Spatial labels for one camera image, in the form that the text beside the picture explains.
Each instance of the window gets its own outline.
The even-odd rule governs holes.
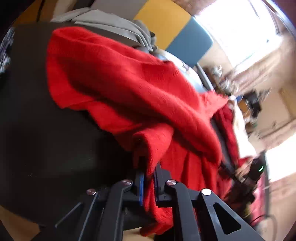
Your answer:
[[[296,172],[295,143],[296,134],[266,152],[268,175],[271,182]]]
[[[274,41],[276,24],[260,0],[217,0],[196,17],[221,45],[233,67],[258,51],[270,52],[267,43],[278,46],[279,41]]]

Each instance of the gray cloth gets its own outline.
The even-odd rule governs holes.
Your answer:
[[[0,74],[4,73],[10,64],[10,57],[7,54],[7,49],[11,47],[13,43],[14,34],[15,30],[11,27],[0,44]]]
[[[156,41],[155,34],[151,33],[140,20],[126,20],[114,14],[108,14],[100,10],[90,8],[77,9],[57,16],[51,22],[72,21],[76,24],[87,25],[104,29],[132,39],[153,51]]]

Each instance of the red sweater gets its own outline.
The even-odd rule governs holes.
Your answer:
[[[151,175],[158,161],[188,188],[225,194],[219,188],[221,146],[209,120],[227,99],[197,93],[172,62],[82,27],[53,32],[46,67],[50,94],[60,108],[87,110],[133,151],[135,168],[145,157],[150,183],[144,208],[157,224],[143,228],[143,235],[172,226],[171,208],[155,206]]]

